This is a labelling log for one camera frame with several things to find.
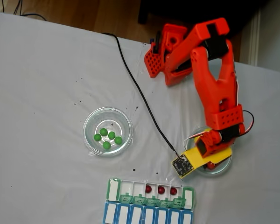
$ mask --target red robotic arm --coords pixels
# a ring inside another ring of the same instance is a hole
[[[206,124],[212,129],[201,133],[196,142],[201,156],[206,157],[227,148],[245,133],[243,110],[238,104],[232,44],[225,38],[229,32],[226,20],[197,24],[184,38],[186,31],[185,27],[166,24],[161,42],[152,43],[144,62],[150,77],[164,72],[166,85],[179,83],[193,71]],[[214,58],[222,59],[218,80],[208,67],[208,61]]]

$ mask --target red ball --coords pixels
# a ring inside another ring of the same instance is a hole
[[[164,193],[165,193],[165,188],[162,187],[162,186],[159,186],[159,187],[158,187],[158,193],[159,193],[160,195],[164,194]]]
[[[145,187],[145,193],[150,193],[151,192],[151,187],[149,185],[146,185]]]
[[[170,189],[170,194],[176,195],[177,194],[177,189],[176,188],[171,188]]]

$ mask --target wooden floor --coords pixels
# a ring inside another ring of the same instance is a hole
[[[18,0],[4,0],[5,13],[12,14]],[[145,25],[137,23],[140,0],[23,0],[22,13],[38,13],[48,21],[148,43],[165,23],[190,27],[181,21],[150,14]],[[231,40],[239,61],[241,34]]]

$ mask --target white table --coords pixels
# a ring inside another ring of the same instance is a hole
[[[168,88],[162,74],[148,75],[150,45],[119,41],[161,129],[182,152],[183,139],[204,125],[192,76]],[[219,66],[210,63],[212,71]],[[0,14],[0,224],[101,223],[110,177],[193,186],[195,224],[280,223],[280,73],[236,69],[239,101],[255,125],[236,141],[229,172],[181,181],[113,37]],[[115,158],[89,154],[83,142],[85,119],[103,106],[133,123],[130,148]]]

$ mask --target green ball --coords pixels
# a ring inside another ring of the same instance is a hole
[[[99,130],[99,133],[100,133],[102,136],[107,136],[107,135],[108,135],[108,131],[107,131],[107,129],[105,129],[105,128],[101,128],[101,130]]]
[[[108,137],[111,140],[115,139],[115,132],[109,132]]]
[[[117,145],[120,145],[122,143],[122,138],[117,136],[114,141]]]
[[[101,141],[101,139],[102,139],[102,136],[100,134],[95,134],[94,135],[94,140],[95,141]]]
[[[104,141],[104,143],[103,143],[103,147],[104,147],[104,149],[109,149],[109,148],[111,147],[110,142],[108,142],[108,141]]]

